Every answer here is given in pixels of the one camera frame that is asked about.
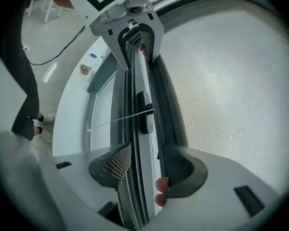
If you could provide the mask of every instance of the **black slot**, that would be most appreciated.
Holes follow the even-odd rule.
[[[118,204],[108,202],[97,213],[123,227]]]
[[[264,209],[264,204],[248,186],[237,187],[234,190],[251,218]]]
[[[149,16],[150,20],[154,19],[151,13],[149,13],[148,16]]]
[[[71,166],[71,165],[72,164],[70,162],[62,162],[62,163],[56,164],[56,167],[57,167],[57,169],[61,169],[61,168]]]

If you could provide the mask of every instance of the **small object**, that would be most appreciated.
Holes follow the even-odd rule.
[[[91,71],[92,67],[86,66],[84,64],[80,65],[80,71],[84,74],[87,75]]]
[[[30,49],[30,47],[29,47],[28,45],[23,44],[23,50],[24,50],[25,52],[28,52],[29,49]]]

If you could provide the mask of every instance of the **perforated metal panel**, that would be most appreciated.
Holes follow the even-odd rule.
[[[115,178],[122,180],[131,165],[131,146],[116,154],[110,161],[103,164],[103,169]]]
[[[189,147],[237,161],[283,193],[289,179],[289,44],[245,11],[190,21],[161,55]]]

